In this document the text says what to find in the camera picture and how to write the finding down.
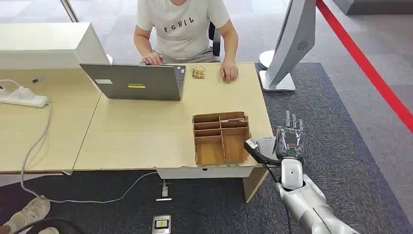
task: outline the man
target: man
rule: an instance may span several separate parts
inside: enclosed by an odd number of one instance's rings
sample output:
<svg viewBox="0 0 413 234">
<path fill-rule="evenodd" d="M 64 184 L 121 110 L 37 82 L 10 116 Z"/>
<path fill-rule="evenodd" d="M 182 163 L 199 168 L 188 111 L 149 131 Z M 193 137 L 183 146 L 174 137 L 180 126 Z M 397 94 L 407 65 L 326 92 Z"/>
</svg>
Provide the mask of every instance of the man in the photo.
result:
<svg viewBox="0 0 413 234">
<path fill-rule="evenodd" d="M 224 38 L 225 57 L 220 72 L 229 83 L 238 77 L 238 35 L 223 0 L 138 0 L 134 42 L 142 61 L 151 65 L 218 62 L 209 47 L 209 22 Z M 157 34 L 155 49 L 149 42 L 153 27 Z"/>
</svg>

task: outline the man's hand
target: man's hand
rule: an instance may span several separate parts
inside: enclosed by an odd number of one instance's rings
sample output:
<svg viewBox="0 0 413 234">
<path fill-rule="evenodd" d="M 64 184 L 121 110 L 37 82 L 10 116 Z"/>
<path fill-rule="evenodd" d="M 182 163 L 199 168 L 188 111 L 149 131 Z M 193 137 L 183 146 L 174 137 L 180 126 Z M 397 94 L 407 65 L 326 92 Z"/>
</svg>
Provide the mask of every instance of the man's hand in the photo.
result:
<svg viewBox="0 0 413 234">
<path fill-rule="evenodd" d="M 162 65 L 162 55 L 152 52 L 142 57 L 142 61 L 150 65 Z"/>
<path fill-rule="evenodd" d="M 238 67 L 235 65 L 234 62 L 228 62 L 224 60 L 220 72 L 222 80 L 225 83 L 231 83 L 238 77 Z"/>
</svg>

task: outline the man's arm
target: man's arm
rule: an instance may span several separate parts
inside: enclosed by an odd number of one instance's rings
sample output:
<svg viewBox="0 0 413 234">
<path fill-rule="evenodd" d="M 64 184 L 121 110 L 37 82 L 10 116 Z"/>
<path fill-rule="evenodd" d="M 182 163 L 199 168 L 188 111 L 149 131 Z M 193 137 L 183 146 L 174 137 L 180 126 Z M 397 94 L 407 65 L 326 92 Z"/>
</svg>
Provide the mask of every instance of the man's arm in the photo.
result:
<svg viewBox="0 0 413 234">
<path fill-rule="evenodd" d="M 235 55 L 238 47 L 238 34 L 229 19 L 224 26 L 218 29 L 224 39 L 225 56 L 221 67 L 221 76 L 229 83 L 238 77 L 238 68 L 235 65 Z"/>
<path fill-rule="evenodd" d="M 162 56 L 152 51 L 152 46 L 149 42 L 150 32 L 137 26 L 133 35 L 133 42 L 135 42 L 143 62 L 151 65 L 161 65 Z"/>
</svg>

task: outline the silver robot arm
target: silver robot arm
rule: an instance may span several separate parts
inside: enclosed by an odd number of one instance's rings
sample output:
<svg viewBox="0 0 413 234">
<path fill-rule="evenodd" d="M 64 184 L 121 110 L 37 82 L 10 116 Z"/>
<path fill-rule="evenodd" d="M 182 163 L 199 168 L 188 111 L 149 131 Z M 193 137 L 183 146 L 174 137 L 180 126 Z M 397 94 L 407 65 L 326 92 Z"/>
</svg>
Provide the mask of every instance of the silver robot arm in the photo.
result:
<svg viewBox="0 0 413 234">
<path fill-rule="evenodd" d="M 285 127 L 278 127 L 276 136 L 249 139 L 244 147 L 251 156 L 267 165 L 281 167 L 277 192 L 297 224 L 306 234 L 360 234 L 340 221 L 327 204 L 322 191 L 302 171 L 304 139 L 302 120 L 286 111 Z"/>
</svg>

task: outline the chair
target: chair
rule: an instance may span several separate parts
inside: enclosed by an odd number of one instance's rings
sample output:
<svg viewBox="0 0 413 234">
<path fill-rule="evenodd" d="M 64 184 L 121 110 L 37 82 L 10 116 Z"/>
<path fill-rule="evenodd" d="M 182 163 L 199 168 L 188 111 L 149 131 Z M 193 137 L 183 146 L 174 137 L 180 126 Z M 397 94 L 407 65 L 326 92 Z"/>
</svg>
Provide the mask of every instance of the chair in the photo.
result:
<svg viewBox="0 0 413 234">
<path fill-rule="evenodd" d="M 209 23 L 208 35 L 212 41 L 212 54 L 219 57 L 221 51 L 221 33 L 215 28 L 212 22 Z"/>
</svg>

